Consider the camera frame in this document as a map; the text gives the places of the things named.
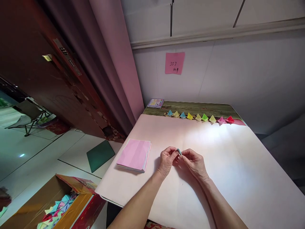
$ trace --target wall molding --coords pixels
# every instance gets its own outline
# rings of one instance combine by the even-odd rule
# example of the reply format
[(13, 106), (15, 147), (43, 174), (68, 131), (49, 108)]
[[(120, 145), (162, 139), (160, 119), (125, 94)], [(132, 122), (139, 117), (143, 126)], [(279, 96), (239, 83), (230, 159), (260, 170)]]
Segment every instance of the wall molding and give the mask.
[(147, 49), (147, 48), (155, 48), (155, 47), (167, 46), (167, 45), (187, 44), (194, 42), (228, 39), (228, 38), (251, 36), (256, 34), (275, 33), (275, 32), (283, 32), (283, 31), (291, 31), (291, 30), (299, 30), (299, 29), (305, 29), (305, 17), (286, 20), (286, 21), (257, 24), (257, 25), (238, 26), (229, 29), (209, 30), (200, 34), (173, 36), (173, 37), (155, 39), (149, 41), (131, 42), (131, 48), (132, 50)]

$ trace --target white table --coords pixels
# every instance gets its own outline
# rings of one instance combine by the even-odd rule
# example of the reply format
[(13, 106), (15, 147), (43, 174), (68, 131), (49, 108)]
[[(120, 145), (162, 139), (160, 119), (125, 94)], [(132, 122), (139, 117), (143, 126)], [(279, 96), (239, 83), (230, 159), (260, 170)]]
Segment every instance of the white table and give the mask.
[[(159, 165), (168, 146), (204, 156), (219, 191), (251, 228), (305, 228), (305, 196), (247, 126), (142, 114), (128, 138), (151, 141), (146, 172), (119, 169), (116, 155), (96, 192), (124, 206)], [(215, 228), (207, 201), (184, 166), (172, 167), (149, 219), (174, 228)]]

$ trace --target folding chair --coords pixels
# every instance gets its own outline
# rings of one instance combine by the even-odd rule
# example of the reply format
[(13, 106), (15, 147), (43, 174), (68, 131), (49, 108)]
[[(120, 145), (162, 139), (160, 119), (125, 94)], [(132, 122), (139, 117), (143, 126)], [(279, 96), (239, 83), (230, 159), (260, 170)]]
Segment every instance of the folding chair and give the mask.
[(10, 125), (5, 129), (25, 128), (25, 137), (30, 135), (32, 129), (38, 129), (37, 127), (33, 126), (43, 117), (43, 115), (45, 115), (46, 117), (49, 116), (49, 114), (45, 110), (40, 110), (37, 105), (32, 103), (30, 100), (25, 100), (13, 106), (13, 108), (25, 115), (22, 115), (15, 124)]

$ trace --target cardboard box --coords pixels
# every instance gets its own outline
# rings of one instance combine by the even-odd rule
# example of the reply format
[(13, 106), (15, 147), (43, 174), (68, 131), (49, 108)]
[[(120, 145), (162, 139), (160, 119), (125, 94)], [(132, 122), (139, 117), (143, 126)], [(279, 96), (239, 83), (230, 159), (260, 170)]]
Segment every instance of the cardboard box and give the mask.
[(55, 205), (64, 195), (75, 191), (75, 201), (54, 226), (54, 229), (90, 228), (106, 201), (94, 190), (90, 180), (56, 174), (31, 199), (29, 199), (0, 229), (36, 229), (45, 216), (44, 210)]

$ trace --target pink paper boat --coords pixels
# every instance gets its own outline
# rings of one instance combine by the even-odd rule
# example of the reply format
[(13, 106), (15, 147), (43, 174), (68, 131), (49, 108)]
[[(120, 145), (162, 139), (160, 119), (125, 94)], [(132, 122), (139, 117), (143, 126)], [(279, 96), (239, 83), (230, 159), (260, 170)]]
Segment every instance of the pink paper boat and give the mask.
[(218, 120), (218, 122), (222, 125), (224, 124), (226, 121), (223, 119), (223, 117), (221, 116), (221, 118)]

